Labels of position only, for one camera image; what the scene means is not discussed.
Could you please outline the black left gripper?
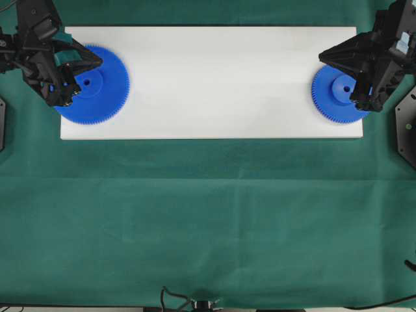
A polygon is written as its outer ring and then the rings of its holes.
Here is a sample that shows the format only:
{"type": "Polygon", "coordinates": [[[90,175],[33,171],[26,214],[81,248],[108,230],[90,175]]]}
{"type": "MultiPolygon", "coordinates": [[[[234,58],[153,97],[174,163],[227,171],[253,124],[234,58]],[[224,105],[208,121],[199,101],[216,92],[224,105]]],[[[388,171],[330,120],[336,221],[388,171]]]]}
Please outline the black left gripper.
{"type": "Polygon", "coordinates": [[[81,91],[75,76],[100,67],[103,60],[71,34],[58,32],[62,21],[55,9],[18,9],[17,17],[13,65],[47,105],[70,106],[81,91]]]}

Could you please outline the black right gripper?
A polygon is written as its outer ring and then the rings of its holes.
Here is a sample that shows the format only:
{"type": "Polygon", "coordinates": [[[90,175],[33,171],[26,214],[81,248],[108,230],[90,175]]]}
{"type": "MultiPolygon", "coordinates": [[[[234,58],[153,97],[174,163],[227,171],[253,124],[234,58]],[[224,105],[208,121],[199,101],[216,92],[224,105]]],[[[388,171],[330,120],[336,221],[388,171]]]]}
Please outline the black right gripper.
{"type": "Polygon", "coordinates": [[[350,100],[359,111],[380,112],[407,74],[415,74],[415,9],[379,10],[362,32],[318,55],[356,81],[350,100]]]}

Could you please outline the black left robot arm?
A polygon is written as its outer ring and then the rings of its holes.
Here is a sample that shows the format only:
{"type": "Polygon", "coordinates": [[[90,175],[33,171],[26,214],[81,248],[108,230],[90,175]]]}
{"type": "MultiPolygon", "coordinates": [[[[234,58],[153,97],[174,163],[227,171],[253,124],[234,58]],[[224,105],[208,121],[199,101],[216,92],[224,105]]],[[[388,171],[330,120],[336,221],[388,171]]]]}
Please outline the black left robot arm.
{"type": "Polygon", "coordinates": [[[1,73],[19,69],[23,81],[50,107],[67,107],[81,93],[75,77],[103,60],[65,32],[52,1],[12,1],[17,26],[1,33],[1,73]]]}

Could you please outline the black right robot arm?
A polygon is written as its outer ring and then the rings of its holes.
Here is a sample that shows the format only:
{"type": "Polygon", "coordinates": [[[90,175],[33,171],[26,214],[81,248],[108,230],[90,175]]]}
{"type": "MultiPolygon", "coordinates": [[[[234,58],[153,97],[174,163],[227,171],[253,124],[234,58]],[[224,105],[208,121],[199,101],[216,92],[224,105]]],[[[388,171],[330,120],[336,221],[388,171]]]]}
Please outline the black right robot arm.
{"type": "Polygon", "coordinates": [[[318,57],[356,80],[350,100],[358,110],[380,112],[403,78],[415,75],[415,1],[395,1],[377,11],[372,31],[318,57]]]}

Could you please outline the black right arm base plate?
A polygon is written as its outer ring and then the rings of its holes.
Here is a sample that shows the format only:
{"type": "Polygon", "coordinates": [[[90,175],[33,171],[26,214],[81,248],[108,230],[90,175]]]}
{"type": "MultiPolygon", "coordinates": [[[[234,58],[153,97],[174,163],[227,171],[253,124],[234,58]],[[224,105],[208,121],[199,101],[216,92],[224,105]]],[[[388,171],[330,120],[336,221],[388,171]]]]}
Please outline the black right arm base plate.
{"type": "Polygon", "coordinates": [[[415,168],[415,87],[395,107],[398,153],[415,168]]]}

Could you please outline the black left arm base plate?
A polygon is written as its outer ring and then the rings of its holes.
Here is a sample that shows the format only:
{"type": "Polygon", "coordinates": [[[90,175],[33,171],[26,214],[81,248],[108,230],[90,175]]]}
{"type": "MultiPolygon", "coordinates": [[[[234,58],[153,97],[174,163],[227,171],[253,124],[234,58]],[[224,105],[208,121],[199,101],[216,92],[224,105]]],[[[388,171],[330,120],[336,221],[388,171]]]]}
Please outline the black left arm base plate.
{"type": "Polygon", "coordinates": [[[4,149],[6,103],[0,98],[0,151],[4,149]]]}

